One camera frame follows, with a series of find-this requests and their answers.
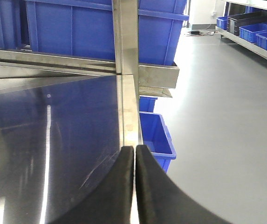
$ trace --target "stainless steel table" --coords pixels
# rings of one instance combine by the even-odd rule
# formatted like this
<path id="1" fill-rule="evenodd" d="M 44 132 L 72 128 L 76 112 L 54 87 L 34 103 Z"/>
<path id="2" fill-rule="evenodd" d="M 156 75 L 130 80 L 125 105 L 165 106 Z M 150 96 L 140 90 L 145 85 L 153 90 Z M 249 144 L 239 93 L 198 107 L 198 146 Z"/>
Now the stainless steel table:
<path id="1" fill-rule="evenodd" d="M 53 221 L 90 193 L 118 156 L 117 76 L 60 79 L 0 90 L 4 224 Z"/>

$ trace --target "metal rack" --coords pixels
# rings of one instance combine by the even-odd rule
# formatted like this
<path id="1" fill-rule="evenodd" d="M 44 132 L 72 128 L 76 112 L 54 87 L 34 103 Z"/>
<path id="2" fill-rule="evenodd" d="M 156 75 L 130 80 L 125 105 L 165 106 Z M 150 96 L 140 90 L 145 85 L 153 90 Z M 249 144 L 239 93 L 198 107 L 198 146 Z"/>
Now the metal rack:
<path id="1" fill-rule="evenodd" d="M 223 1 L 267 10 L 267 0 L 223 0 Z M 266 50 L 256 46 L 255 44 L 252 44 L 246 40 L 243 40 L 242 38 L 235 36 L 235 35 L 227 32 L 227 31 L 225 31 L 219 27 L 216 27 L 216 30 L 222 36 L 225 36 L 226 38 L 240 44 L 241 46 L 243 46 L 243 47 L 249 49 L 250 51 L 260 55 L 261 57 L 267 59 L 267 51 Z"/>
<path id="2" fill-rule="evenodd" d="M 263 48 L 260 48 L 259 46 L 253 44 L 253 43 L 250 43 L 238 36 L 235 36 L 234 34 L 231 34 L 230 32 L 227 32 L 219 27 L 216 27 L 216 30 L 223 36 L 225 36 L 226 38 L 240 44 L 241 46 L 249 49 L 250 51 L 260 55 L 261 57 L 267 59 L 267 51 Z"/>

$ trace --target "metal rail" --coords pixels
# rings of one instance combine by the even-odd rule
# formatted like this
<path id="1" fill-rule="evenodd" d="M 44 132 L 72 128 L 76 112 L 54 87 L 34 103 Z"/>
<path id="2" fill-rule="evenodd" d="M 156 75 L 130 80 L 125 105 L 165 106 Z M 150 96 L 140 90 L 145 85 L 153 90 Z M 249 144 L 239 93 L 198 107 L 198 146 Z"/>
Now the metal rail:
<path id="1" fill-rule="evenodd" d="M 250 43 L 238 36 L 235 36 L 234 34 L 231 34 L 230 32 L 227 32 L 219 27 L 216 27 L 216 30 L 223 36 L 225 36 L 226 38 L 240 44 L 241 46 L 249 49 L 250 51 L 262 56 L 263 58 L 267 59 L 267 51 L 263 48 L 260 48 L 259 46 Z"/>
<path id="2" fill-rule="evenodd" d="M 116 73 L 113 61 L 0 50 L 0 78 L 111 76 Z M 138 73 L 140 86 L 175 88 L 179 68 L 176 64 L 163 66 L 141 63 Z"/>

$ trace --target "grey floor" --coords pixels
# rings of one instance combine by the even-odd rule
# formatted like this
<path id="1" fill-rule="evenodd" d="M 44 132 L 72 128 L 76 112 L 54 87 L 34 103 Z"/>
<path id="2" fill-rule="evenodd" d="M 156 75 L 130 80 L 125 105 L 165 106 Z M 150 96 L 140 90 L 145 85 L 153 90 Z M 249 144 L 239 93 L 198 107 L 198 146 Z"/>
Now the grey floor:
<path id="1" fill-rule="evenodd" d="M 182 36 L 173 98 L 160 98 L 177 159 L 168 175 L 234 224 L 267 224 L 267 60 L 219 35 Z"/>

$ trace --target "cable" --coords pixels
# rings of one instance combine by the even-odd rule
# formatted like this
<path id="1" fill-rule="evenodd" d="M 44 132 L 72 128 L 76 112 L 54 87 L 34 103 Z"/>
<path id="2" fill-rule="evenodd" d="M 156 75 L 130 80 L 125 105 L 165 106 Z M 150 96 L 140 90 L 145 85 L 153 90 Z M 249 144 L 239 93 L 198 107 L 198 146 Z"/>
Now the cable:
<path id="1" fill-rule="evenodd" d="M 198 30 L 199 34 L 192 34 L 191 31 L 183 34 L 184 36 L 214 36 L 215 32 L 206 32 L 206 30 Z"/>

